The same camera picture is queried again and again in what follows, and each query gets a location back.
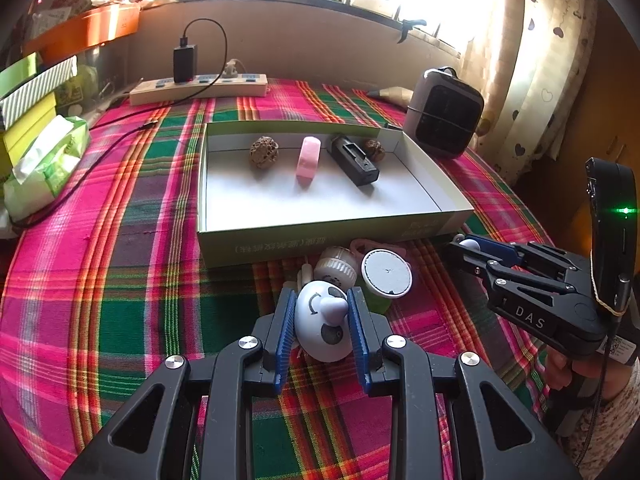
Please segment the patterned sleeve forearm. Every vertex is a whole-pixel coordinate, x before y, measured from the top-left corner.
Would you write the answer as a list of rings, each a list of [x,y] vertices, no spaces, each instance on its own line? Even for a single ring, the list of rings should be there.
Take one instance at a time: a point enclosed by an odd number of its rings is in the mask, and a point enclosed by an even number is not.
[[[623,391],[598,414],[587,453],[578,466],[584,479],[594,479],[612,460],[639,418],[639,370],[634,372]]]

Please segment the right hand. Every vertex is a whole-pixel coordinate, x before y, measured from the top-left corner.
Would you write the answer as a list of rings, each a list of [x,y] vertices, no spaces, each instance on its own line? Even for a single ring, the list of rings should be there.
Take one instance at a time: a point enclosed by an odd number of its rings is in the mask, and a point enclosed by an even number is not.
[[[615,398],[626,387],[631,378],[632,367],[620,364],[612,359],[604,360],[604,355],[596,353],[585,360],[570,360],[567,356],[552,348],[547,349],[544,380],[554,390],[567,387],[573,374],[585,378],[599,378],[603,365],[606,365],[602,379],[603,397]]]

